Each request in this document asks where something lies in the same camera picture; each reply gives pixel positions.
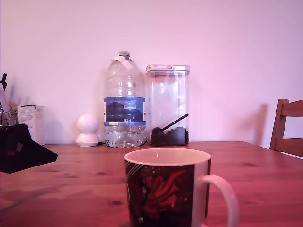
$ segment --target wood grain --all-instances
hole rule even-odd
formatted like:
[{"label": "wood grain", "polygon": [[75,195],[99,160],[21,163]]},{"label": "wood grain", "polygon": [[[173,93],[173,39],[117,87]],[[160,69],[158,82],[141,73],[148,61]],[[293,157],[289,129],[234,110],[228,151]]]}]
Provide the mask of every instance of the wood grain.
[{"label": "wood grain", "polygon": [[[47,145],[51,164],[1,173],[1,227],[128,227],[124,154],[150,148]],[[191,142],[212,156],[211,173],[237,193],[240,227],[303,226],[303,160],[245,142]],[[210,187],[208,225],[226,226],[222,195]]]},{"label": "wood grain", "polygon": [[303,156],[303,139],[283,139],[276,140],[276,151],[291,153],[293,155]]},{"label": "wood grain", "polygon": [[278,106],[276,108],[276,117],[275,123],[273,128],[273,134],[271,136],[270,146],[269,149],[275,150],[276,147],[276,140],[277,138],[283,138],[285,124],[286,124],[286,116],[282,116],[282,108],[284,104],[289,103],[288,99],[279,99]]},{"label": "wood grain", "polygon": [[288,99],[279,99],[269,148],[303,157],[303,139],[283,138],[288,116],[303,117],[303,100],[290,103]]},{"label": "wood grain", "polygon": [[284,103],[281,115],[288,117],[303,117],[303,100]]}]

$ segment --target chair backrest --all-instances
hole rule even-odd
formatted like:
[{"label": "chair backrest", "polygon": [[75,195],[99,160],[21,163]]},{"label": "chair backrest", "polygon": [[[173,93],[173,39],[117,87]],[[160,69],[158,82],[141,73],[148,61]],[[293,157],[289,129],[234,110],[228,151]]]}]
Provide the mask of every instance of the chair backrest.
[{"label": "chair backrest", "polygon": [[286,117],[303,117],[303,100],[279,99],[269,149],[303,157],[303,139],[284,139]]}]

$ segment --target mug handle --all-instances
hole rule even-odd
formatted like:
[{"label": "mug handle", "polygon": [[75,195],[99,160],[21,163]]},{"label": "mug handle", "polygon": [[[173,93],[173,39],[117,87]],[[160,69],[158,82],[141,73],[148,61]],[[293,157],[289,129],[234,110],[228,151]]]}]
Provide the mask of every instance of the mug handle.
[{"label": "mug handle", "polygon": [[223,194],[228,210],[227,227],[236,227],[239,221],[239,204],[236,193],[232,189],[231,185],[222,177],[216,175],[205,175],[198,178],[197,184],[199,188],[201,188],[205,183],[211,183],[216,186]]}]

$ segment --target container lid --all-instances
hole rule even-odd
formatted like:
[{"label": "container lid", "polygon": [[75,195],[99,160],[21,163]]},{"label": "container lid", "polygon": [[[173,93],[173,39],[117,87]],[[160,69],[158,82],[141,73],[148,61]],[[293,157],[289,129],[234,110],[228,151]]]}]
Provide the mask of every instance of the container lid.
[{"label": "container lid", "polygon": [[127,55],[130,56],[129,51],[119,51],[119,56]]},{"label": "container lid", "polygon": [[190,73],[190,66],[189,65],[148,65],[146,67],[146,71]]}]

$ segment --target white mug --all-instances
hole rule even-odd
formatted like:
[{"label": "white mug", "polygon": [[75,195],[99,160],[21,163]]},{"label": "white mug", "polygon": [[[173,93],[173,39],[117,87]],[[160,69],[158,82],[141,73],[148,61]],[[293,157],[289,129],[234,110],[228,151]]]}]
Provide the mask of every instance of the white mug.
[{"label": "white mug", "polygon": [[131,227],[206,227],[209,184],[223,194],[228,227],[239,204],[230,184],[210,175],[210,154],[185,148],[152,148],[124,156]]}]

